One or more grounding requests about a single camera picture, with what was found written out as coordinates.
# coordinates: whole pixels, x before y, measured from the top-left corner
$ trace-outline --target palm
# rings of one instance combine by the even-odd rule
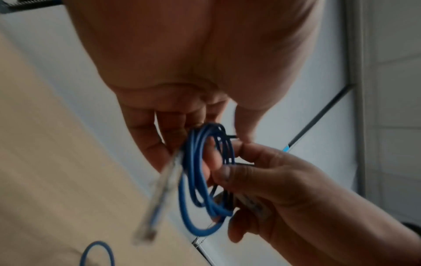
[[[293,82],[297,71],[292,70],[300,68],[312,43],[308,33],[317,23],[296,33],[308,17],[304,2],[66,4],[102,79],[117,95],[134,140],[160,170],[189,127],[218,120],[228,97],[239,105],[237,134],[250,138],[260,117]],[[155,114],[166,145],[155,129]]]

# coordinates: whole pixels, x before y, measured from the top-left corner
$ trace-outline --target cable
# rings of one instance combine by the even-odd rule
[[[94,246],[102,246],[108,252],[108,256],[110,257],[110,266],[115,266],[113,251],[111,250],[111,247],[103,241],[95,241],[85,248],[85,251],[82,253],[80,258],[79,266],[85,266],[88,253]]]
[[[184,152],[184,174],[178,184],[178,202],[184,225],[190,233],[198,237],[208,236],[216,232],[222,226],[226,217],[233,215],[234,208],[234,195],[232,193],[224,190],[222,201],[220,204],[217,204],[215,203],[213,196],[218,185],[214,185],[211,192],[208,192],[206,179],[203,175],[202,158],[203,148],[209,137],[214,139],[216,144],[215,148],[222,156],[222,163],[235,164],[235,155],[231,139],[236,138],[236,136],[227,135],[224,126],[221,124],[209,123],[189,132],[187,140],[181,148]],[[192,223],[186,207],[184,177],[187,177],[190,198],[193,201],[193,204],[199,208],[205,207],[211,218],[219,217],[218,222],[214,226],[207,229],[199,229]],[[202,198],[202,201],[197,198],[196,191]]]

